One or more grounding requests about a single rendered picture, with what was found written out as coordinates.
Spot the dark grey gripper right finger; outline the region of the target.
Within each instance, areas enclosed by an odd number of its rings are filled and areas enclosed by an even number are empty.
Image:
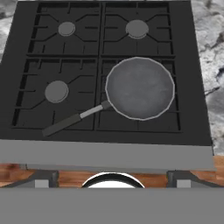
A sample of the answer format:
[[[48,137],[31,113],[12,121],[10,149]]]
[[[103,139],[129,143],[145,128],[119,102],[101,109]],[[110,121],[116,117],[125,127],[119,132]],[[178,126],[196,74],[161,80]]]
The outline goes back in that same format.
[[[172,188],[220,187],[218,184],[199,179],[190,171],[168,171],[166,177],[166,186]]]

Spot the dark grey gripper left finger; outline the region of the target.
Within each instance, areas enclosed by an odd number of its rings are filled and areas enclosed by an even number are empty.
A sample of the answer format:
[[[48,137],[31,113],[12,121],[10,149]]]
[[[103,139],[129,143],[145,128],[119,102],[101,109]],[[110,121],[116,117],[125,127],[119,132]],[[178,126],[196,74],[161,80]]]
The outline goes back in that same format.
[[[30,188],[55,188],[59,186],[58,171],[37,170],[29,178],[4,185],[3,188],[30,187]]]

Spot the grey frying pan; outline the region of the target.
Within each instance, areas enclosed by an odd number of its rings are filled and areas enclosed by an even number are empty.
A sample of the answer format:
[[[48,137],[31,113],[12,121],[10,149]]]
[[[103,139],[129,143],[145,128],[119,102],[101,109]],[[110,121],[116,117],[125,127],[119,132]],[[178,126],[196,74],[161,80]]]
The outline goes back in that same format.
[[[149,58],[133,57],[122,60],[110,70],[105,93],[106,101],[43,129],[43,136],[51,136],[109,108],[134,121],[158,118],[172,105],[175,83],[162,64]]]

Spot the black gas stove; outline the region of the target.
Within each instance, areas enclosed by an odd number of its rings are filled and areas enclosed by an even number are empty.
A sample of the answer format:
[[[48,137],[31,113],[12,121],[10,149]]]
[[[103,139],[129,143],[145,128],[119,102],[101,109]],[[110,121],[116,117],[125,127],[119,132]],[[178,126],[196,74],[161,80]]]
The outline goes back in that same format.
[[[113,108],[43,129],[107,100],[122,60],[162,64],[175,97],[160,117]],[[211,171],[213,144],[187,1],[21,1],[0,64],[0,163],[98,172]]]

